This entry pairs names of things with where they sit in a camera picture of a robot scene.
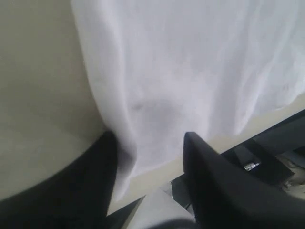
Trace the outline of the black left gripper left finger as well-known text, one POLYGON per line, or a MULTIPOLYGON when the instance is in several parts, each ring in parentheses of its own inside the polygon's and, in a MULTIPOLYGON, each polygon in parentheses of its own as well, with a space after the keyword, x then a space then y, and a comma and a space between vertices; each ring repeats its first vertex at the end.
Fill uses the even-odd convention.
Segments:
POLYGON ((2 229, 103 229, 117 172, 118 143, 105 132, 66 168, 0 202, 2 229))

